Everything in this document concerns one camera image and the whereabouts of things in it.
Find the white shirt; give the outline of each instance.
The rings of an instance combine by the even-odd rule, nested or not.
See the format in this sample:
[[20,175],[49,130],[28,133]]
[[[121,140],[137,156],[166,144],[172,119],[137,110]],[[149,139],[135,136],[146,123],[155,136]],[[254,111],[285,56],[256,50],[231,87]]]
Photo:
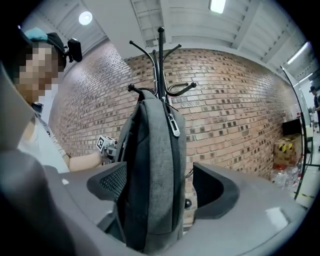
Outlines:
[[49,136],[37,117],[31,139],[26,140],[22,137],[18,149],[36,158],[43,166],[55,167],[60,174],[70,172],[63,160],[66,152],[59,145],[51,129]]

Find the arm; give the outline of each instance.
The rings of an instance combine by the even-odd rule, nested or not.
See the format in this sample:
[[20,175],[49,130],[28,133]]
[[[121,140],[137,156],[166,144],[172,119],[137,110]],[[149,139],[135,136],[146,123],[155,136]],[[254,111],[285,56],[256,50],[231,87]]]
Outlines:
[[100,155],[100,152],[95,152],[92,154],[82,155],[82,156],[76,156],[76,157],[69,157],[67,153],[63,150],[63,148],[58,143],[55,134],[52,132],[52,130],[49,128],[50,134],[51,134],[51,140],[53,144],[55,145],[56,149],[60,153],[61,157],[63,158],[66,166],[68,166],[70,172],[75,171],[82,171],[86,169],[95,168],[102,163],[102,157]]
[[75,157],[69,158],[70,172],[95,168],[101,164],[102,164],[102,157],[100,152],[98,151],[92,154],[75,156]]

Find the white ceiling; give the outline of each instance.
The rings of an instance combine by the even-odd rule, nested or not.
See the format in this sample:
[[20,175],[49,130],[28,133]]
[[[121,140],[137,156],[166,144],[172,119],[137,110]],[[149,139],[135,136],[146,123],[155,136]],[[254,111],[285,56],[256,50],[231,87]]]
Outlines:
[[[86,10],[94,20],[82,26],[78,17]],[[150,52],[158,48],[158,27],[164,27],[164,49],[182,44],[225,51],[282,77],[283,65],[298,81],[319,68],[311,47],[286,64],[307,40],[273,0],[226,0],[222,14],[209,10],[209,0],[45,0],[32,16],[25,27],[40,21],[47,31],[62,34],[62,40],[77,38],[84,53],[106,35],[124,59],[141,54],[130,40]]]
[[[79,15],[88,11],[80,0],[44,0],[25,19],[21,29],[25,32],[34,27],[42,29],[45,33],[56,32],[64,45],[68,39],[75,38],[80,41],[84,55],[94,46],[107,38],[95,19],[86,26],[79,23]],[[75,64],[67,63],[66,71]]]

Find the water bottle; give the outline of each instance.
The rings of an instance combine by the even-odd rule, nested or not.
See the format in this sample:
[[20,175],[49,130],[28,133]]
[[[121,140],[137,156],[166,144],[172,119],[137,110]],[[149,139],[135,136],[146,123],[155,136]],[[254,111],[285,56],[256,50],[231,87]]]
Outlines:
[[285,188],[289,191],[296,189],[296,183],[298,180],[298,167],[297,166],[288,166],[286,169],[287,179],[285,181]]
[[279,166],[278,168],[273,169],[271,173],[271,182],[278,188],[283,189],[286,185],[287,179],[288,175],[285,167]]
[[302,172],[302,158],[299,159],[296,167],[298,168],[298,177],[300,177],[301,172]]

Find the brick wall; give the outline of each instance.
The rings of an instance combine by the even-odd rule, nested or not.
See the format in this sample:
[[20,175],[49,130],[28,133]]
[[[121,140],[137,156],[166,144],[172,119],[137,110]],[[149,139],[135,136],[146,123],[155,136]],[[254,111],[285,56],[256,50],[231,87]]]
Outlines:
[[[96,150],[101,134],[118,138],[138,99],[127,86],[152,88],[151,68],[145,56],[122,61],[109,41],[75,65],[59,87],[49,120],[65,151],[80,156]],[[186,171],[201,161],[268,179],[282,111],[289,114],[296,103],[290,86],[252,61],[205,49],[177,50],[166,59],[164,72],[168,85],[198,84],[172,99],[186,122]],[[194,206],[195,196],[190,177],[186,197]],[[192,222],[192,211],[185,221]]]

